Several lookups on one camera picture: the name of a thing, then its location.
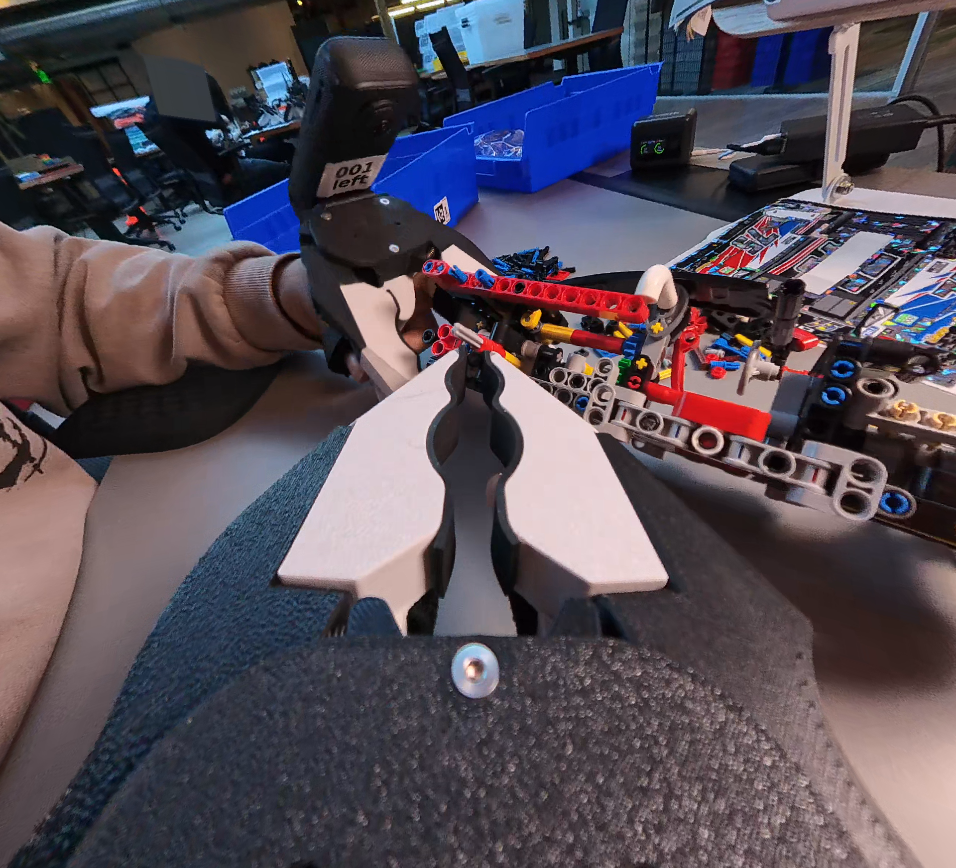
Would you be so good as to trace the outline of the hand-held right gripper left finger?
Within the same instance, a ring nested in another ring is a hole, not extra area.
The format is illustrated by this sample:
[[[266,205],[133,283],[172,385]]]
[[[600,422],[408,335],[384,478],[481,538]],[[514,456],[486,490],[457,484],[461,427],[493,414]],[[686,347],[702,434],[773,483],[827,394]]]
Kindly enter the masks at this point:
[[[457,442],[459,351],[354,421],[277,570],[279,583],[387,604],[401,634],[410,609],[441,594],[453,564],[442,463]]]

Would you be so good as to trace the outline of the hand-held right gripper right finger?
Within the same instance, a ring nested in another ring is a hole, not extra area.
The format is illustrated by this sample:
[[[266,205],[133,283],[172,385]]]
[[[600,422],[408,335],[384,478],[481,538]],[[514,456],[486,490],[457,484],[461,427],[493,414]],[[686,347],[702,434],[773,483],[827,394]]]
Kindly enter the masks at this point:
[[[503,468],[491,559],[518,634],[569,599],[662,589],[668,575],[604,447],[615,439],[492,352],[486,403]]]

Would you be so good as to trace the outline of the person's left forearm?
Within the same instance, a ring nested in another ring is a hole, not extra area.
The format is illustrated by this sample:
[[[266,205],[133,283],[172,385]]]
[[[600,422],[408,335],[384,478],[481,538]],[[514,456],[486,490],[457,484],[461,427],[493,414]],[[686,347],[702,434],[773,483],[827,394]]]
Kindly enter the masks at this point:
[[[2,225],[2,398],[66,415],[92,394],[170,384],[193,362],[241,370],[302,351],[277,346],[281,256],[249,242],[190,256]]]

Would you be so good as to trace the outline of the black power adapter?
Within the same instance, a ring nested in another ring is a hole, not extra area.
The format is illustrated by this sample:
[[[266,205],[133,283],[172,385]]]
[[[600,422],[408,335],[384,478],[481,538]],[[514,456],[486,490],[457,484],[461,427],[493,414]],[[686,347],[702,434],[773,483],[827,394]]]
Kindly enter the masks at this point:
[[[891,155],[914,149],[922,132],[935,127],[938,137],[953,116],[925,115],[902,103],[854,110],[843,170],[850,176],[865,174],[884,166]],[[783,121],[779,134],[756,143],[728,145],[728,149],[749,151],[750,156],[732,162],[728,182],[748,194],[795,185],[822,178],[827,118],[799,118]]]

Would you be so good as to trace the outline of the black device with display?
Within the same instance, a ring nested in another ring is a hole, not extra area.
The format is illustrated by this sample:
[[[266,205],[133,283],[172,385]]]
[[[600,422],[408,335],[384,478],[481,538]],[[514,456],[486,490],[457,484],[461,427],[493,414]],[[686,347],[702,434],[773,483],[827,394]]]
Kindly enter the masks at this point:
[[[631,172],[687,166],[695,145],[697,120],[697,109],[691,108],[635,121],[630,134]]]

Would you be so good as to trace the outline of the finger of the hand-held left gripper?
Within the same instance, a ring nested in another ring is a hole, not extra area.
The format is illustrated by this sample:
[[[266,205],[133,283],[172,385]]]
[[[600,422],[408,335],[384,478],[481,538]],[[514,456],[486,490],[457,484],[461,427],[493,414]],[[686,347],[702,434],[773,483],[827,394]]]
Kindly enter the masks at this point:
[[[418,375],[424,332],[436,326],[435,289],[425,275],[395,277],[382,287],[364,282],[341,287],[364,343],[360,364],[380,399]]]
[[[441,251],[438,259],[448,264],[449,267],[458,267],[468,274],[484,272],[492,278],[497,277],[497,271],[492,267],[490,259],[480,250],[475,251],[471,246],[467,250],[463,250],[462,247],[457,245],[448,246]]]

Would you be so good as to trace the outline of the blue bin with tag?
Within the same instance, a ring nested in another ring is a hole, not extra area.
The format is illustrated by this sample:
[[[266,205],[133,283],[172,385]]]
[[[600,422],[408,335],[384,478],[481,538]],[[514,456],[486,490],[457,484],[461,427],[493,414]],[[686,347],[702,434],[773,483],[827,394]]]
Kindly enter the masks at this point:
[[[374,189],[455,225],[479,199],[472,135],[460,126],[398,138]],[[258,243],[272,253],[299,250],[300,221],[290,203],[288,180],[227,206],[224,216],[236,241]]]

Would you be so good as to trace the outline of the large blue storage bin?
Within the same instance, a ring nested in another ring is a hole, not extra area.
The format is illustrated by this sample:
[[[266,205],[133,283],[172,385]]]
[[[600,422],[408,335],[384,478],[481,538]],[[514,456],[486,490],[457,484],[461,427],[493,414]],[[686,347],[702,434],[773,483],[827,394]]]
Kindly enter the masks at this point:
[[[465,127],[472,138],[520,130],[518,158],[488,157],[476,150],[481,187],[536,193],[628,149],[635,121],[649,116],[662,64],[652,62],[566,76],[448,116],[445,127]]]

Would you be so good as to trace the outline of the grey ventilation duct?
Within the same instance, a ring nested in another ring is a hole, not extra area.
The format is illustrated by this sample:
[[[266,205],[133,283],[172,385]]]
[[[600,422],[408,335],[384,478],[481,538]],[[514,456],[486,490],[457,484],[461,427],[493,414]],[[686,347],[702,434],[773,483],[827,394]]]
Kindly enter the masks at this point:
[[[158,10],[162,16],[172,16],[174,10],[180,6],[220,1],[221,0],[109,0],[86,7],[72,7],[65,11],[62,9],[59,11],[46,10],[33,18],[18,21],[3,19],[1,42],[2,46],[10,47],[22,41],[54,36],[90,23],[119,20],[132,15],[156,10]]]

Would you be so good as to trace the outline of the white storage boxes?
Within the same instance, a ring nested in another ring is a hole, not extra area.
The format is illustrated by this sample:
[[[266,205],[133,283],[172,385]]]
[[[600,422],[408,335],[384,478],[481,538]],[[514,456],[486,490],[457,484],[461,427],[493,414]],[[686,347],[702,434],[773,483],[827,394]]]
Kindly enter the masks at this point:
[[[415,6],[419,18],[414,25],[424,70],[438,70],[440,60],[431,35],[443,28],[460,58],[468,65],[506,59],[519,54],[525,45],[525,0],[426,0]]]

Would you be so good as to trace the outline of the computer monitor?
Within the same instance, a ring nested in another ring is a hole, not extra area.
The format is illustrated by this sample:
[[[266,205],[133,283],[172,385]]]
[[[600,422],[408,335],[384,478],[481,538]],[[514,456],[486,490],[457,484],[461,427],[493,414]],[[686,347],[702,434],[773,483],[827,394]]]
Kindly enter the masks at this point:
[[[255,88],[269,102],[285,100],[292,86],[297,82],[297,75],[289,62],[261,64],[250,67],[248,73]]]
[[[148,139],[140,127],[144,120],[143,110],[149,101],[149,96],[135,96],[93,106],[89,108],[89,111],[95,119],[106,122],[107,128],[125,133],[135,155],[144,157],[160,151],[158,145]]]

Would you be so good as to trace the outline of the lego car model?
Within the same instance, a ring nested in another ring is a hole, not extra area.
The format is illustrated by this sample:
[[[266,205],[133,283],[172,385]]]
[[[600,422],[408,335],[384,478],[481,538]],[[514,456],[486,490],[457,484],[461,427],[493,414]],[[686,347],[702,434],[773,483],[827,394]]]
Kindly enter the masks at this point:
[[[841,328],[819,344],[801,325],[804,291],[655,266],[642,275],[534,281],[468,274],[436,257],[423,275],[445,319],[432,360],[473,347],[519,366],[599,432],[663,457],[759,481],[773,498],[875,520],[954,549],[954,412],[903,396],[936,374],[925,345]],[[771,350],[776,381],[712,380],[690,352],[723,334]]]

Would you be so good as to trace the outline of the black office chair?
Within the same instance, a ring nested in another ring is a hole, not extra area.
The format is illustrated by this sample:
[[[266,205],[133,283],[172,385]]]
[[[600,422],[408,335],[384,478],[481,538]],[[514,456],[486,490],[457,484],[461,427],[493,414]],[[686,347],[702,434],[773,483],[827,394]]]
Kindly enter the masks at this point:
[[[625,24],[629,0],[597,0],[592,32],[604,32],[615,28],[622,29]],[[591,72],[608,71],[623,65],[620,50],[621,34],[604,38],[588,52]]]
[[[470,77],[451,39],[448,27],[443,26],[438,32],[430,33],[429,40],[452,90],[455,111],[472,109],[474,99]]]

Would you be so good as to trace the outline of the pile of black blue pins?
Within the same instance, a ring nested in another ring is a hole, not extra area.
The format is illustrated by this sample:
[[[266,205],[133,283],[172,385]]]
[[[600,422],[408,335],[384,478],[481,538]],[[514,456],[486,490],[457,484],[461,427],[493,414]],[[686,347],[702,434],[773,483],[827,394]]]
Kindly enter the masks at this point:
[[[577,271],[552,254],[548,246],[502,254],[493,258],[491,265],[500,277],[534,281],[563,281]]]

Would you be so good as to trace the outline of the holographic sticker sheet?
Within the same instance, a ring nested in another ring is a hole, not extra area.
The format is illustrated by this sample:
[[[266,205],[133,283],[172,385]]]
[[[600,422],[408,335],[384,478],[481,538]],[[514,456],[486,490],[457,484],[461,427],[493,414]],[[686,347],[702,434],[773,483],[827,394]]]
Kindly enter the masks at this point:
[[[928,382],[954,391],[952,217],[783,199],[711,232],[671,268],[767,285],[801,279],[804,329],[828,338],[847,326],[934,348],[940,368]]]

